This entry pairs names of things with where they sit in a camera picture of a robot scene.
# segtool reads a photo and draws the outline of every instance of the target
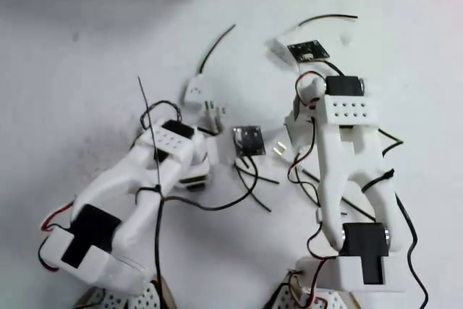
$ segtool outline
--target white table surface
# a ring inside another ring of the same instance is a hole
[[[237,23],[206,74],[237,123],[281,125],[296,72],[266,43],[332,12],[360,18],[314,22],[303,35],[346,73],[374,82],[383,127],[406,144],[387,162],[418,230],[413,258],[429,308],[455,308],[463,300],[463,0],[0,0],[1,306],[65,308],[84,290],[40,267],[38,225],[126,153],[143,112],[137,75],[151,101],[178,101],[213,39]],[[282,180],[256,189],[272,214],[251,200],[220,213],[166,207],[161,266],[179,308],[261,308],[306,253],[314,209],[282,166],[263,162],[263,173]],[[243,193],[231,169],[213,173],[202,203]],[[364,308],[418,308],[422,293],[404,274],[405,294],[362,296]]]

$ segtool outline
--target electronic component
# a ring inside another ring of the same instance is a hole
[[[326,94],[330,96],[363,96],[362,83],[357,76],[327,76]]]
[[[340,256],[360,256],[363,284],[384,284],[382,257],[389,256],[383,224],[343,224],[346,239]]]
[[[259,126],[234,127],[233,141],[239,157],[266,154]]]
[[[325,59],[330,56],[317,40],[288,45],[288,49],[298,63],[310,62],[313,59]]]

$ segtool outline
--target circuit board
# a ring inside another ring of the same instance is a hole
[[[238,157],[266,154],[259,126],[233,127],[233,141]]]
[[[298,63],[310,62],[314,59],[326,59],[330,56],[317,40],[295,43],[287,47]]]

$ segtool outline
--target white robot part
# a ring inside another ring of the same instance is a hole
[[[381,155],[378,115],[372,98],[324,95],[317,102],[317,139],[320,164],[320,196],[323,231],[331,246],[343,245],[340,202],[348,181],[364,187],[390,168]],[[352,142],[342,141],[342,125],[352,126]],[[389,231],[390,250],[400,251],[400,213],[391,180],[373,185],[366,197],[376,221]]]
[[[153,140],[147,130],[115,167],[102,173],[76,197],[71,227],[68,230],[54,228],[43,245],[41,255],[47,263],[70,272],[87,284],[128,295],[143,291],[155,274],[153,227],[160,193],[168,195],[175,185],[188,187],[203,183],[210,172],[207,144],[211,143],[206,143],[202,133],[177,121],[156,122],[153,131],[159,167],[156,168],[153,160]],[[160,187],[160,192],[138,192],[141,187]],[[125,221],[95,207],[127,193],[135,194],[136,208]],[[81,214],[88,216],[89,209],[93,213],[93,220],[86,217],[89,224],[100,226],[109,221],[115,226],[106,229],[103,236],[109,240],[110,247],[95,246],[93,241],[98,236],[95,237],[91,226],[77,229],[76,225],[85,224]]]
[[[381,259],[383,284],[364,284],[360,257],[336,257],[326,262],[317,278],[320,288],[339,289],[344,292],[403,292],[405,288],[402,271],[407,267],[399,255],[389,255]],[[318,261],[309,256],[299,259],[296,268],[303,271],[301,285],[309,287]]]
[[[319,222],[331,247],[340,255],[326,261],[319,274],[318,286],[343,291],[401,292],[404,290],[401,216],[396,204],[391,168],[386,166],[378,131],[378,112],[375,100],[364,96],[365,86],[359,79],[356,92],[346,77],[332,77],[326,86],[335,93],[319,96],[314,88],[315,78],[307,79],[299,89],[300,96],[312,100],[313,104],[299,107],[300,116],[288,117],[292,124],[288,128],[290,138],[301,139],[300,122],[307,115],[315,120],[315,131],[320,167]],[[375,224],[343,224],[340,202],[347,183],[355,182],[359,188],[374,182],[365,192],[375,212]],[[310,286],[318,265],[312,258],[302,258],[297,269],[305,274],[303,286]]]

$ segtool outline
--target white plastic part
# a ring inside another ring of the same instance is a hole
[[[207,176],[210,165],[202,133],[195,132],[192,139],[188,139],[164,129],[162,124],[163,120],[156,122],[153,131],[158,149],[169,154],[158,168],[162,193],[166,196],[193,169],[195,175]],[[86,204],[98,205],[119,195],[136,193],[140,187],[155,187],[158,173],[153,154],[153,141],[150,130],[147,130],[116,166],[102,173],[76,197],[71,221],[76,219]],[[198,164],[192,167],[195,158]],[[156,192],[141,191],[138,194],[135,210],[114,233],[111,254],[92,246],[78,268],[74,268],[61,260],[74,236],[55,228],[46,240],[41,255],[51,265],[70,272],[88,284],[138,295],[155,274],[153,227],[156,225],[160,200]]]
[[[325,95],[317,102],[317,120],[340,126],[378,126],[378,112],[371,97]]]
[[[128,309],[158,309],[160,307],[161,301],[156,288],[152,283],[149,283],[141,296],[129,299]]]
[[[190,79],[183,98],[185,106],[194,109],[204,107],[204,101],[211,100],[211,91],[206,85],[203,74],[198,74]]]
[[[308,293],[302,294],[300,298],[300,306],[303,305],[310,294],[310,288],[304,288],[303,290],[308,290]],[[314,303],[310,306],[310,309],[347,309],[346,304],[339,296],[338,292],[330,291],[327,289],[317,289],[317,297],[323,298],[328,302],[328,307],[321,300],[315,300]],[[299,309],[301,308],[294,301],[293,297],[289,293],[288,287],[283,287],[275,300],[275,303],[272,305],[272,309]]]
[[[362,121],[357,124],[354,123],[352,128],[353,140],[351,142],[341,141],[339,123],[331,123],[331,120],[335,119],[336,116],[327,117],[327,110],[338,107],[334,104],[338,102],[342,104],[343,100],[332,96],[323,96],[317,103],[317,106],[320,104],[321,107],[317,107],[316,117],[318,161],[320,164],[318,195],[323,212],[323,232],[331,246],[336,250],[340,250],[344,242],[339,204],[346,183],[352,181],[363,187],[390,169],[386,167],[381,155],[381,142],[376,125],[365,125]],[[362,104],[364,104],[366,108],[372,103],[371,98],[356,97],[355,102],[351,100],[349,107],[362,108]],[[373,111],[371,114],[372,119],[377,119],[377,116],[373,116]],[[400,251],[402,248],[400,213],[392,179],[378,182],[365,195],[375,211],[376,221],[383,223],[389,231],[390,251]]]
[[[358,256],[338,256],[326,262],[318,274],[317,286],[345,292],[403,292],[405,290],[403,270],[407,268],[400,255],[382,257],[383,284],[363,283],[362,261]],[[320,261],[309,256],[299,259],[297,269],[304,271],[300,283],[310,287],[313,274]]]
[[[183,103],[186,107],[199,111],[200,116],[206,118],[208,127],[214,133],[222,132],[228,118],[228,108],[224,103],[216,100],[216,94],[204,75],[199,74],[190,79]]]
[[[97,289],[87,301],[87,305],[94,305],[92,308],[95,309],[159,309],[161,301],[156,288],[149,283],[138,297],[128,297],[114,291],[106,291],[105,294],[102,289]]]
[[[325,94],[326,83],[321,77],[315,74],[308,74],[301,79],[298,91],[304,103],[309,103]]]
[[[294,40],[292,40],[290,35],[281,35],[272,41],[270,50],[272,50],[272,52],[280,57],[285,63],[294,66],[297,61],[288,49],[288,45],[292,45],[293,43]]]

